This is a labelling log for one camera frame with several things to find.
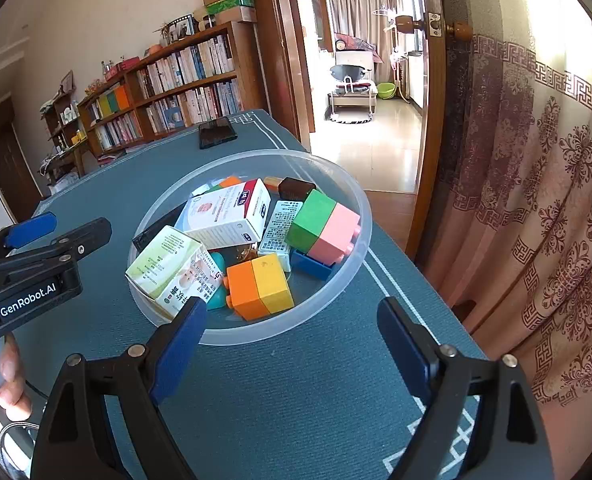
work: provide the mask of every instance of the cable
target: cable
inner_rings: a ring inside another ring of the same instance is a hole
[[[29,386],[29,388],[31,390],[34,391],[34,393],[40,397],[42,397],[43,399],[47,400],[49,399],[49,396],[44,394],[41,390],[39,390],[38,388],[36,388],[36,386],[34,386],[31,382],[29,382],[27,379],[25,380],[25,384],[27,384],[27,386]]]
[[[3,439],[5,438],[5,435],[7,434],[7,432],[9,430],[11,430],[12,428],[17,428],[17,427],[22,427],[22,428],[30,428],[32,430],[38,430],[39,426],[38,424],[33,424],[31,422],[11,422],[9,424],[7,424],[2,430],[0,430],[0,463],[2,464],[3,468],[5,469],[5,472],[11,476],[11,473],[9,472],[9,469],[7,468],[7,463],[5,462],[5,457],[3,456]],[[16,467],[16,464],[14,464],[14,462],[11,460],[11,458],[9,459],[10,462],[12,463],[12,465],[18,469]]]

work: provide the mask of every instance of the finger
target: finger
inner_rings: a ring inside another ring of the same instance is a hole
[[[13,335],[5,336],[5,344],[0,353],[0,373],[6,381],[13,381],[22,372],[23,363],[20,359],[20,349]]]
[[[32,414],[32,399],[27,394],[23,394],[20,400],[5,410],[7,418],[13,422],[17,420],[27,420]]]
[[[11,408],[16,404],[25,389],[25,378],[17,375],[13,381],[7,381],[0,387],[0,405],[2,408]]]

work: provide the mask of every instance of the green and white box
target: green and white box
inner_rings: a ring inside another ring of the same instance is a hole
[[[222,273],[204,245],[170,226],[161,229],[125,275],[172,316],[192,296],[207,303],[222,284]]]

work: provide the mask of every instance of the wooden door handle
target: wooden door handle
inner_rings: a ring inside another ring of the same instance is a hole
[[[440,18],[440,14],[432,14],[431,16]],[[415,30],[425,30],[425,22],[423,20],[415,20],[412,16],[396,16],[394,22],[396,23],[396,30],[403,34],[413,34]],[[429,25],[433,30],[440,29],[441,27],[439,20],[433,20]],[[445,29],[455,40],[471,41],[473,30],[469,23],[454,22],[452,24],[446,24]]]

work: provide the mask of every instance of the plastic bowl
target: plastic bowl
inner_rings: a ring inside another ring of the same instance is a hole
[[[380,83],[376,86],[376,89],[378,90],[378,97],[381,99],[390,99],[394,97],[396,85],[394,83]]]
[[[169,187],[147,211],[134,236],[173,208],[185,202],[193,191],[230,175],[242,180],[266,176],[291,176],[316,183],[326,195],[357,212],[361,216],[361,233],[354,241],[354,250],[342,263],[336,264],[326,282],[300,272],[291,272],[288,283],[295,306],[283,313],[259,321],[247,322],[227,307],[211,310],[207,316],[207,329],[201,343],[205,345],[237,345],[252,343],[286,332],[315,316],[352,281],[367,254],[372,238],[372,210],[359,184],[339,166],[305,152],[290,150],[258,150],[236,153],[206,164],[184,176]],[[272,207],[276,197],[272,197]],[[137,256],[130,247],[128,266]],[[172,317],[149,300],[130,283],[134,301],[141,312],[154,325],[170,322]]]

